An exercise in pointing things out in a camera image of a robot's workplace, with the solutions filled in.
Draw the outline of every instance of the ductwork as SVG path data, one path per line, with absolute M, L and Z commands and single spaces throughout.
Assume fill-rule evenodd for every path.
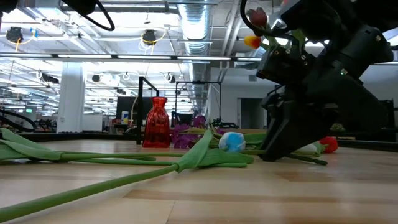
M 181 15 L 181 28 L 184 38 L 188 40 L 207 39 L 210 27 L 210 6 L 201 4 L 178 5 Z M 203 42 L 187 42 L 185 50 L 188 55 L 209 55 L 209 45 Z M 210 65 L 207 63 L 189 64 L 191 81 L 209 81 Z M 203 85 L 192 85 L 192 91 L 196 98 L 194 104 L 198 113 L 203 113 L 206 104 L 206 92 Z
M 176 5 L 165 4 L 131 4 L 128 2 L 111 3 L 102 1 L 103 6 L 107 12 L 134 12 L 134 13 L 165 13 L 165 14 L 178 14 Z M 66 4 L 61 5 L 62 11 L 73 11 L 73 9 Z M 102 12 L 97 6 L 95 12 Z

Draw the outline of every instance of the wooden floor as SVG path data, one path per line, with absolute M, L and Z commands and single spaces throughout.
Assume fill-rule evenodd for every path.
M 63 151 L 159 151 L 141 149 L 132 141 L 42 144 Z M 243 169 L 172 173 L 8 223 L 398 223 L 397 153 L 341 148 L 322 159 L 329 165 L 256 159 Z M 77 162 L 2 164 L 0 207 L 156 169 Z

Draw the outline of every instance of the white column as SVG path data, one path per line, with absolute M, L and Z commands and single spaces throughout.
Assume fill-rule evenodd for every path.
M 82 131 L 86 78 L 83 63 L 63 63 L 57 133 Z

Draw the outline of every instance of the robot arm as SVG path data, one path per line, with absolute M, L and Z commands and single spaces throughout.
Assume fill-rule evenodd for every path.
M 279 26 L 264 32 L 248 21 L 245 4 L 242 0 L 243 21 L 256 35 L 293 40 L 291 49 L 269 49 L 257 69 L 259 78 L 285 86 L 282 94 L 263 100 L 271 114 L 261 146 L 265 161 L 275 161 L 323 138 L 337 120 L 352 131 L 378 131 L 385 125 L 386 109 L 359 77 L 370 64 L 393 60 L 382 32 L 397 26 L 398 14 L 372 19 L 365 16 L 370 3 L 360 0 L 289 0 L 279 12 Z M 314 57 L 288 35 L 295 29 L 309 41 L 329 40 L 329 44 Z

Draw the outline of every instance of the glass vase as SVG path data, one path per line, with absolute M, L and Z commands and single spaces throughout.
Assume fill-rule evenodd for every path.
M 143 147 L 167 148 L 170 146 L 170 123 L 165 105 L 166 97 L 153 97 L 153 107 L 149 111 Z

